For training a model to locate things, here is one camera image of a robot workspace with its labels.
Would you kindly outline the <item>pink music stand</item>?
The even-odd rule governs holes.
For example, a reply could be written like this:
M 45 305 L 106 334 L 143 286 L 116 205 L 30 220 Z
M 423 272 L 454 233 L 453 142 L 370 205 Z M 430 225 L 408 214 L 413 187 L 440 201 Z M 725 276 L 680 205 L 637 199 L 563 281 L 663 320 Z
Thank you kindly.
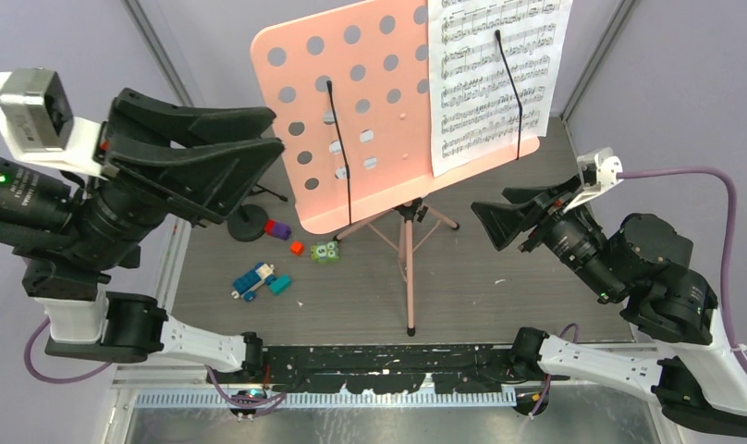
M 363 1 L 259 31 L 251 62 L 301 225 L 344 239 L 391 211 L 406 283 L 406 330 L 416 332 L 413 227 L 423 198 L 535 152 L 531 138 L 435 176 L 430 132 L 428 7 Z

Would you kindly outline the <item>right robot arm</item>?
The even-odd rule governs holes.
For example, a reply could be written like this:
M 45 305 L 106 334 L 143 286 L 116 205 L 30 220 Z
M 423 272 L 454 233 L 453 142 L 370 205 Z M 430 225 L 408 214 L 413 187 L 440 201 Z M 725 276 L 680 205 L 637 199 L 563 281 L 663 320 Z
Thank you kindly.
M 692 241 L 653 214 L 627 215 L 606 235 L 587 205 L 572 205 L 582 182 L 507 188 L 503 203 L 475 202 L 472 211 L 497 250 L 550 250 L 602 304 L 673 355 L 639 359 L 598 351 L 522 327 L 508 352 L 521 379 L 572 376 L 655 403 L 679 426 L 747 438 L 747 375 L 735 358 L 720 301 L 692 270 Z

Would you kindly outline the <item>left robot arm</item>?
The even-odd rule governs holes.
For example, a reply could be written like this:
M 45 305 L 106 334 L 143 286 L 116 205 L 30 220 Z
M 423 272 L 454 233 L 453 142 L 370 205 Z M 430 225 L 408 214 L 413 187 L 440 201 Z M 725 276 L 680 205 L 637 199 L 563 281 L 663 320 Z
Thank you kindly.
M 90 172 L 55 178 L 0 157 L 0 243 L 26 262 L 22 286 L 44 307 L 47 354 L 114 364 L 162 354 L 244 383 L 263 375 L 255 333 L 189 326 L 109 284 L 112 269 L 139 267 L 141 242 L 168 216 L 228 221 L 284 152 L 265 136 L 275 119 L 265 106 L 193 108 L 126 88 L 81 140 Z

